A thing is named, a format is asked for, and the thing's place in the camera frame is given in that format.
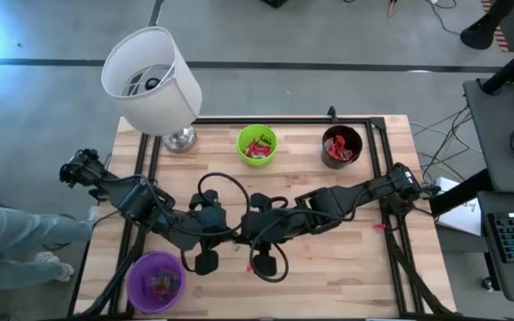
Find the red white striped mat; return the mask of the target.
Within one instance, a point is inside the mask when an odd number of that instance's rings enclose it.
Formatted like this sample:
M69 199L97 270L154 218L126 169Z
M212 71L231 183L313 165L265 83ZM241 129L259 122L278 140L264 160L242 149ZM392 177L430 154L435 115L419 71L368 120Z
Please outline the red white striped mat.
M502 21L514 8L511 0L480 0L485 11L484 24L493 28L493 39L499 49L508 53L510 51L508 41L502 30Z

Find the person's leg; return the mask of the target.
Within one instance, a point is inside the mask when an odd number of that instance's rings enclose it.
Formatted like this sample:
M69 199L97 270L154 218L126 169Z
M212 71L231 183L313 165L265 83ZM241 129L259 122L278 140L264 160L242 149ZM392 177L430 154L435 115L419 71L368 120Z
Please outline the person's leg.
M460 33L461 42L476 50L491 46L495 31L514 9L514 0L480 0L485 14Z

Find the black plastic bucket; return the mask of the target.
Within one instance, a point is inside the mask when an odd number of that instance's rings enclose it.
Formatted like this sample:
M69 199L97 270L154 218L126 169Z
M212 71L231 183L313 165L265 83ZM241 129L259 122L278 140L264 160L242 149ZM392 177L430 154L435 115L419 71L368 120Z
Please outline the black plastic bucket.
M343 162L337 160L332 153L328 152L328 142L327 140L333 136L342 136L345 139L345 148L347 150L353 151L353 158L350 161ZM321 152L321 160L323 163L329 167L330 169L342 169L349 164L355 162L361 155L361 150L363 148L363 142L359 133L347 126L333 126L325 131L322 141L322 152Z

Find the white shade silver table lamp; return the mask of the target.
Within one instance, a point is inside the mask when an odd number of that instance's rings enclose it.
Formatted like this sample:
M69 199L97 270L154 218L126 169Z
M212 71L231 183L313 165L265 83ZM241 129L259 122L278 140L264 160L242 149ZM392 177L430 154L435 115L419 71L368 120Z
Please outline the white shade silver table lamp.
M194 147L203 94L167 29L148 27L122 39L104 63L101 82L134 129L159 136L171 152Z

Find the black aluminium table frame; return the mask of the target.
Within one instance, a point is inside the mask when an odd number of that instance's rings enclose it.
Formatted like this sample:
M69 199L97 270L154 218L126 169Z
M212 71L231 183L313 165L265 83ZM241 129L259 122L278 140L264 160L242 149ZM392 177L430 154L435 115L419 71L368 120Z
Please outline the black aluminium table frame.
M185 210L198 186L214 189L230 226L245 209L246 193L285 196L293 201L324 186L356 185L401 162L414 173L420 166L405 116L342 116L338 122L354 128L363 148L358 160L330 169L321 160L321 137L331 126L327 116L273 117L262 123L278 138L278 150L266 167L246 165L237 154L240 130L253 117L207 117L195 123L197 143L182 154L167 151L122 121L110 169L126 176L142 170L171 194ZM377 202L357 210L350 223L322 235L301 236L284 244L289 274L270 284L246 272L248 250L224 243L217 247L218 269L198 276L187 272L178 302L162 313L165 319L282 319L398 317L422 312L427 304L402 268L387 252L390 237Z

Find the purple plastic bucket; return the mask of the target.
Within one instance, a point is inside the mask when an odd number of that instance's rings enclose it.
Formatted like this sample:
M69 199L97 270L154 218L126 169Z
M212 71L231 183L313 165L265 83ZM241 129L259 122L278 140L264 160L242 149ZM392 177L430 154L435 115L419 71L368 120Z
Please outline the purple plastic bucket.
M158 276L163 270L179 275L180 279L179 287L172 289L167 300L157 299L152 290L152 285L159 283ZM185 270L175 255L166 251L150 251L136 261L128 274L128 300L137 310L147 315L160 314L181 298L185 281Z

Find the green plastic bucket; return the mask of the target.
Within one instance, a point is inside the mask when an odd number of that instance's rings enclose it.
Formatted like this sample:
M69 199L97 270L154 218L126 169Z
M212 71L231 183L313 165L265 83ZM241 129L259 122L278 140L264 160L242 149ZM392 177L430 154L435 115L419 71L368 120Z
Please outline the green plastic bucket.
M266 159L253 159L245 156L245 149L252 140L261 140L263 144L269 146L270 156ZM278 138L271 127L254 124L243 128L236 138L236 150L241 160L248 166L254 168L263 168L268 166L277 151Z

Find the person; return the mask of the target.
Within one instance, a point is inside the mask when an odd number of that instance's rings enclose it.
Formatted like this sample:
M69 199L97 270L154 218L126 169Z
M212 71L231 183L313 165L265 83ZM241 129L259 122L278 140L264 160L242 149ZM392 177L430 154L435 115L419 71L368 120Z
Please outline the person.
M97 216L96 206L90 207L82 220L0 207L0 291L70 281L74 267L52 251L41 251L30 261L5 259L3 255L50 243L86 243L92 238Z

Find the white paper sheet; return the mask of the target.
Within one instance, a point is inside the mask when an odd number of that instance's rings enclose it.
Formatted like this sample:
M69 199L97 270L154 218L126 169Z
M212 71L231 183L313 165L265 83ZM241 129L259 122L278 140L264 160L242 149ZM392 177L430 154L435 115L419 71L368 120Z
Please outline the white paper sheet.
M437 223L467 234L481 236L481 210L478 199L465 202L440 215Z

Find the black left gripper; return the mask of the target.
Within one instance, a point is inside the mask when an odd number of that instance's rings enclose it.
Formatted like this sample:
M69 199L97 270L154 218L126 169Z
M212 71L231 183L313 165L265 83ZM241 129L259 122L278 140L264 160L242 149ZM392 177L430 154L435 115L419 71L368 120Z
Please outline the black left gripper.
M221 207L218 193L207 190L203 194L194 194L189 203L189 209L194 212L204 234L215 234L228 230L226 211ZM202 236L200 239L201 253L195 257L195 272L205 276L215 271L219 266L219 255L213 248L224 239L222 235Z

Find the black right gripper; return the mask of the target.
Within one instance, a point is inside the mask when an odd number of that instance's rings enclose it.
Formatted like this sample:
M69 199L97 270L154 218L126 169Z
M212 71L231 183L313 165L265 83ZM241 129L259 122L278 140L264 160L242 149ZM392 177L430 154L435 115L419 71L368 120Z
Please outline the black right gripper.
M250 196L250 207L257 211L249 211L242 216L242 236L249 244L249 263L257 276L274 276L277 260L269 254L272 247L276 248L284 261L285 269L282 276L287 276L288 258L279 247L286 232L282 227L284 208L288 199L284 196L269 197L263 193Z

